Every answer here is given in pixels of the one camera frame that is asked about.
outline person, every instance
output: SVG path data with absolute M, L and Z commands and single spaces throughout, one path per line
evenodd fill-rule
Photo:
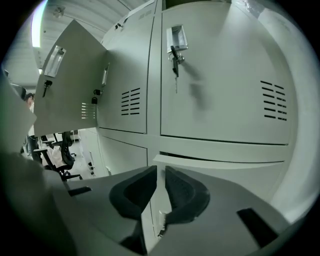
M 27 103 L 27 106 L 32 113 L 34 112 L 34 107 L 35 107 L 34 99 L 35 97 L 33 93 L 28 93 L 25 96 L 25 101 Z M 33 125 L 30 128 L 27 135 L 27 144 L 28 144 L 28 151 L 31 153 L 32 159 L 39 163 L 42 163 L 40 156 L 37 153 L 34 153 L 34 150 L 38 149 L 39 146 L 38 146 L 38 138 L 35 137 L 35 129 Z

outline ceiling light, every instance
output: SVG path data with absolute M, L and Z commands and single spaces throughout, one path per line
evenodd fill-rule
M 31 40 L 33 47 L 40 47 L 41 20 L 48 0 L 44 0 L 35 9 L 32 17 Z

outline ceiling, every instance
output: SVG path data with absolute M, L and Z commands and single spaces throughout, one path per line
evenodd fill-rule
M 3 60 L 3 67 L 9 72 L 9 81 L 29 90 L 34 89 L 39 78 L 38 69 L 43 66 L 55 41 L 73 19 L 101 42 L 118 20 L 147 1 L 48 0 L 42 17 L 41 48 L 32 47 L 30 17 L 17 33 Z M 57 8 L 65 8 L 61 17 L 54 16 Z

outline open locker door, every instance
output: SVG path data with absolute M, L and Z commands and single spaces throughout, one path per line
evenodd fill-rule
M 102 89 L 107 50 L 73 20 L 43 65 L 34 98 L 36 136 L 97 126 L 94 90 Z

